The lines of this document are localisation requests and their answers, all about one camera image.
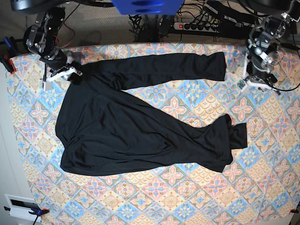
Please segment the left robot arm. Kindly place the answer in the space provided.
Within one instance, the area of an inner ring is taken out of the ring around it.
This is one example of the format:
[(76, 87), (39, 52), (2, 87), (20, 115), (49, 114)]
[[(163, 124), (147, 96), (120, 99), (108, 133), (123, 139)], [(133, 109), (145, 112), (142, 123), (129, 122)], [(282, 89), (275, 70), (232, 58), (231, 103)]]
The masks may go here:
[(290, 24), (300, 20), (298, 0), (239, 0), (251, 15), (262, 18), (249, 33), (243, 76), (237, 83), (240, 91), (255, 87), (260, 91), (283, 89), (275, 87), (277, 78), (272, 70), (278, 64), (278, 44), (291, 36)]

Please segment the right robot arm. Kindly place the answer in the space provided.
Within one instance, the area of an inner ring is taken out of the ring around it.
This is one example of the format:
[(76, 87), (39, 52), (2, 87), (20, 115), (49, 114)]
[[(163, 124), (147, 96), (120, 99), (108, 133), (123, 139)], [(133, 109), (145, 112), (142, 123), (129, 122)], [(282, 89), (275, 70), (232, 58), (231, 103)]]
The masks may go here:
[(31, 52), (40, 56), (45, 63), (45, 71), (40, 79), (40, 88), (44, 91), (53, 89), (53, 82), (59, 78), (79, 85), (82, 72), (74, 62), (72, 54), (65, 54), (58, 47), (59, 27), (65, 21), (66, 0), (12, 0), (13, 11), (23, 15), (36, 14), (37, 17), (25, 32), (23, 42)]

